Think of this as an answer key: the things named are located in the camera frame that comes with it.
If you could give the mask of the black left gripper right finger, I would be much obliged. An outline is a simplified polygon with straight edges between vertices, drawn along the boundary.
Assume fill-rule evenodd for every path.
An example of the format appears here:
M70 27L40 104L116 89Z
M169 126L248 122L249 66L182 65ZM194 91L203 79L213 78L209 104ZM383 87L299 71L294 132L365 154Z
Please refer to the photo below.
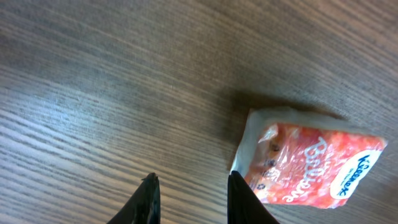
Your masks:
M235 170L228 177L228 224L279 224Z

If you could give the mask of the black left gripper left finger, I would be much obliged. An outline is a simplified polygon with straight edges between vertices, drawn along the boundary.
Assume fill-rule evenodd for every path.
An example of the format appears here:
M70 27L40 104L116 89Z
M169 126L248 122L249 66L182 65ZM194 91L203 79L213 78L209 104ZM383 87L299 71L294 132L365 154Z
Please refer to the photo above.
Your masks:
M153 172L142 183L108 224L160 224L160 184Z

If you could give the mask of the orange Kleenex tissue pack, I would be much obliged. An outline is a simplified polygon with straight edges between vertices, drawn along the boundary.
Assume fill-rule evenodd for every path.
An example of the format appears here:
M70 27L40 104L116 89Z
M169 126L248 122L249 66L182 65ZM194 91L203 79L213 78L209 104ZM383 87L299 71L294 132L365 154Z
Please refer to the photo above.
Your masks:
M232 171L262 203L343 206L387 141L341 119L292 108L250 112Z

